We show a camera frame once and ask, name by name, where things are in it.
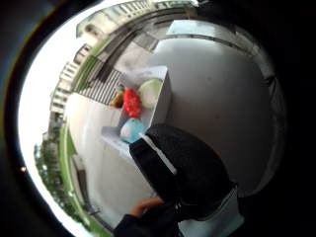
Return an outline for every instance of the building window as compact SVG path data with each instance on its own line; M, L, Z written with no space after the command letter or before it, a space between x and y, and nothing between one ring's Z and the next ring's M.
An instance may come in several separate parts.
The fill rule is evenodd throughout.
M125 14L127 14L126 10L122 6L118 6Z
M144 8L144 6L141 5L141 2L137 2L137 4L138 4L138 6L139 6L140 9Z
M63 78L63 79L72 79L72 76L70 76L68 73L66 73L65 71L63 71L60 75L60 78Z
M91 24L87 25L86 28L85 28L85 31L87 33L90 33L92 34L93 36L97 37L100 35L100 31L97 30L97 28Z
M74 70L77 69L77 66L74 65L72 62L68 62L68 63L67 63L67 66L70 67L70 68L72 68L72 69L74 69Z
M57 99L57 100L61 100L63 102L67 102L67 98L64 98L64 97L61 97L61 96L58 96L58 95L54 95L54 98Z
M70 73L75 73L74 70L71 70L70 68L66 68L66 71L70 72Z
M128 9L129 12L132 12L132 9L129 7L128 4L126 4L125 7Z
M138 10L138 6L137 6L135 3L131 3L131 6L133 7L133 9L134 9L135 11Z
M116 15L120 16L120 13L114 7L111 9Z
M67 95L70 94L70 92L68 92L68 91L66 91L64 89L61 89L61 88L57 88L57 92L61 92L61 93L67 94Z
M134 2L134 5L136 6L138 10L141 9L141 6L139 6L138 2Z
M58 103L52 103L55 107L60 108L60 109L64 109L63 105L60 105Z

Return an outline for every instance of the concrete floor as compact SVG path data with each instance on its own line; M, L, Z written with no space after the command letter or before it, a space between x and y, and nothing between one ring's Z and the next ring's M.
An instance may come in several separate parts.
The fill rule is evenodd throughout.
M272 139L269 94L259 68L242 52L205 39L164 39L154 54L132 43L115 68L126 72L146 64L169 68L173 99L166 122L211 145L244 194L253 189L267 165ZM138 200L152 196L152 189L101 139L102 127L116 125L119 113L79 95L71 96L71 103L70 132L85 162L91 203L115 227ZM187 237L205 237L208 231L203 226L192 235L190 228Z

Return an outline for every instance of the person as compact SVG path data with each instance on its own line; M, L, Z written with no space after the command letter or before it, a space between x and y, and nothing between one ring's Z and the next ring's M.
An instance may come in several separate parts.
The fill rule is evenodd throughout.
M137 203L115 237L180 237L179 222L206 220L227 203L236 186L207 144L163 123L140 137L129 153L158 197Z

